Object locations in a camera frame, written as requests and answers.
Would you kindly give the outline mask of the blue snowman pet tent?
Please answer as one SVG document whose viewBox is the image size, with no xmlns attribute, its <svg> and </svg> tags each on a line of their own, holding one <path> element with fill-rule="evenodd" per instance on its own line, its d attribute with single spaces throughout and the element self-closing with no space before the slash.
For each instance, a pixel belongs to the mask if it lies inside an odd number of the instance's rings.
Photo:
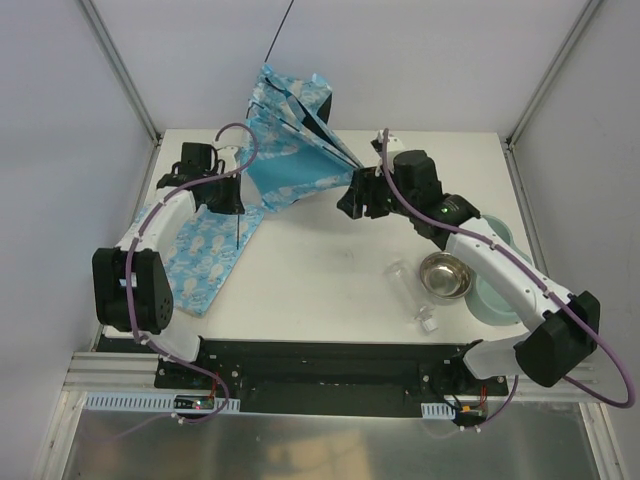
<svg viewBox="0 0 640 480">
<path fill-rule="evenodd" d="M 262 66 L 251 93 L 247 126 L 258 140 L 248 169 L 264 209 L 350 184 L 360 160 L 329 127 L 333 90 L 320 75 L 299 79 Z"/>
</svg>

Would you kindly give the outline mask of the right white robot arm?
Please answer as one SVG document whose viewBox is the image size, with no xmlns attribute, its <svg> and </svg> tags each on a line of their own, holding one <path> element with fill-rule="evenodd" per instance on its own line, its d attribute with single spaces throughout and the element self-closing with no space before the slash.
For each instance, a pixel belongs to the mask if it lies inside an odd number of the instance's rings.
<svg viewBox="0 0 640 480">
<path fill-rule="evenodd" d="M 576 295 L 526 263 L 475 206 L 443 191 L 426 152 L 397 154 L 389 173 L 355 170 L 337 206 L 352 219 L 391 213 L 408 218 L 420 236 L 487 282 L 525 325 L 524 335 L 466 346 L 450 369 L 457 392 L 473 394 L 486 378 L 511 374 L 552 387 L 596 350 L 591 336 L 601 313 L 596 297 L 588 291 Z"/>
</svg>

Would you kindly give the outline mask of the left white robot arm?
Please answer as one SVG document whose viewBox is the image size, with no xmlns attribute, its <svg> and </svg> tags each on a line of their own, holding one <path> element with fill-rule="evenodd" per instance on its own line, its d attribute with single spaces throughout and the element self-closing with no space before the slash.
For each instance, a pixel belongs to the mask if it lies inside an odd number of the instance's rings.
<svg viewBox="0 0 640 480">
<path fill-rule="evenodd" d="M 111 248 L 92 256 L 97 319 L 173 361 L 188 388 L 204 387 L 210 363 L 199 356 L 200 337 L 174 317 L 174 297 L 164 263 L 179 231 L 200 208 L 239 215 L 238 146 L 185 142 L 180 159 L 156 183 L 151 201 Z"/>
</svg>

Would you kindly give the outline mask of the thin black tent pole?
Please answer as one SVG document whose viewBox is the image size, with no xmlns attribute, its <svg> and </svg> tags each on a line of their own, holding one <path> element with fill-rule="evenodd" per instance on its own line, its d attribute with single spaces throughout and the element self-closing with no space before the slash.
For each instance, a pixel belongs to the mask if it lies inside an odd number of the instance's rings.
<svg viewBox="0 0 640 480">
<path fill-rule="evenodd" d="M 287 22 L 287 19 L 288 19 L 289 15 L 290 15 L 290 12 L 291 12 L 292 7 L 294 6 L 294 4 L 295 4 L 295 0 L 289 0 L 288 1 L 286 10 L 284 11 L 284 13 L 282 15 L 282 18 L 281 18 L 280 23 L 279 23 L 279 25 L 278 25 L 278 27 L 277 27 L 274 35 L 273 35 L 273 38 L 272 38 L 271 43 L 269 45 L 269 48 L 267 49 L 267 52 L 265 54 L 263 63 L 267 64 L 269 62 L 269 59 L 270 59 L 270 57 L 272 55 L 272 52 L 273 52 L 273 50 L 274 50 L 274 48 L 276 46 L 278 38 L 279 38 L 279 36 L 280 36 L 280 34 L 281 34 L 281 32 L 282 32 L 282 30 L 283 30 L 283 28 L 284 28 L 284 26 L 285 26 L 285 24 Z"/>
</svg>

